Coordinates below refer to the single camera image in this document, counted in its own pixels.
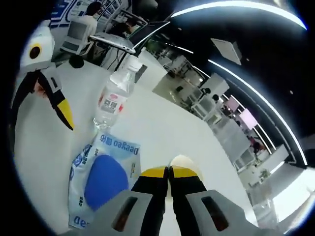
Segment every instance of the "white table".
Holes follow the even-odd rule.
[[[29,95],[18,116],[15,162],[34,207],[60,234],[68,230],[71,162],[95,134],[92,118],[98,92],[109,73],[88,62],[80,69],[73,69],[66,62],[57,70],[72,109],[75,132],[61,123],[49,101]],[[239,205],[246,218],[257,224],[242,183],[224,150],[207,124],[194,115],[136,85],[112,134],[141,145],[142,170],[168,165],[179,154],[190,157],[200,168],[205,186]],[[179,235],[170,203],[166,205],[160,232],[163,236]]]

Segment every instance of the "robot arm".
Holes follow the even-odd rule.
[[[165,212],[167,180],[182,236],[280,236],[248,222],[244,211],[215,190],[206,191],[197,174],[182,167],[160,167],[141,174],[132,190],[103,205],[93,223],[64,236],[158,236]]]

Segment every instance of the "laptop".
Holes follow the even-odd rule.
[[[150,37],[152,34],[157,32],[159,29],[168,25],[170,22],[150,22],[141,29],[138,29],[128,39],[103,32],[99,32],[95,35],[90,35],[91,39],[109,44],[115,48],[119,48],[130,54],[136,52],[135,48]]]

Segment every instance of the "office chair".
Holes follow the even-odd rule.
[[[86,44],[90,28],[91,26],[82,22],[80,18],[72,20],[61,49],[78,56],[86,55],[94,43],[91,41]]]

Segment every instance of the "bottle label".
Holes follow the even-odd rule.
[[[123,103],[126,100],[126,97],[115,93],[102,93],[98,105],[101,110],[115,115],[123,110]]]

